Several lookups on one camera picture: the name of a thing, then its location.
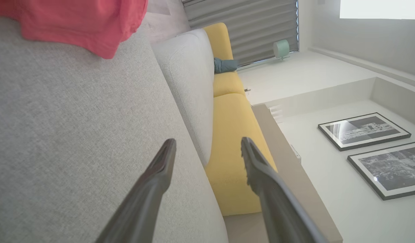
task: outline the curtain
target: curtain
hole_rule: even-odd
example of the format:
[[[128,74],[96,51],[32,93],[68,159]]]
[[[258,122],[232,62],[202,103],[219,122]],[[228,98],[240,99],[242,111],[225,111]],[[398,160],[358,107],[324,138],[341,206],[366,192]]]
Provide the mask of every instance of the curtain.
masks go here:
[[[226,24],[240,66],[274,57],[279,40],[298,51],[297,0],[186,0],[184,9],[192,29]]]

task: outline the red cloth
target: red cloth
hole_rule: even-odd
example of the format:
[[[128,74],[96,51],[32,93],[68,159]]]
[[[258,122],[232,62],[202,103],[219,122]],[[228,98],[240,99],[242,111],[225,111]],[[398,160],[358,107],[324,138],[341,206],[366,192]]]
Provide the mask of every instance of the red cloth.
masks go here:
[[[0,0],[0,16],[17,20],[26,39],[81,46],[106,59],[146,10],[147,0]]]

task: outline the framed black and white photograph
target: framed black and white photograph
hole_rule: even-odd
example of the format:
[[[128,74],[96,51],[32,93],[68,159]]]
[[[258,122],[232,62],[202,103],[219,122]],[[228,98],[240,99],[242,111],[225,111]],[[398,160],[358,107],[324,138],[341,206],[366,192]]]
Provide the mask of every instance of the framed black and white photograph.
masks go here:
[[[318,125],[339,151],[411,137],[411,133],[378,113]]]
[[[348,156],[382,200],[415,194],[415,142]]]

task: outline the gray back cushion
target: gray back cushion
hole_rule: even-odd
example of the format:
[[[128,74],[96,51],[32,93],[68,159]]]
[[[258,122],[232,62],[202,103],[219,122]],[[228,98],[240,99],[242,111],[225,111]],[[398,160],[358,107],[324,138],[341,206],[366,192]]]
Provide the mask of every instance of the gray back cushion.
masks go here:
[[[213,53],[203,29],[153,46],[203,166],[209,162],[213,132]]]
[[[20,37],[0,18],[0,243],[94,242],[161,144],[171,185],[153,242],[227,242],[221,212],[152,49],[112,60]]]

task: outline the yellow cushion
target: yellow cushion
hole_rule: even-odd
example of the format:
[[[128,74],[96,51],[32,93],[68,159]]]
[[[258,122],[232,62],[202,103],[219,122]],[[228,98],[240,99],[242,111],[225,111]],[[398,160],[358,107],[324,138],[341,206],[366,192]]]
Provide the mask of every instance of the yellow cushion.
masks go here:
[[[227,26],[224,23],[216,23],[203,29],[209,37],[213,56],[222,60],[232,60],[232,45],[230,44]]]
[[[261,211],[258,196],[246,184],[242,137],[250,137],[277,171],[246,97],[236,93],[215,97],[212,152],[205,170],[223,216]]]
[[[213,79],[213,97],[231,93],[245,95],[243,84],[237,72],[215,74]]]

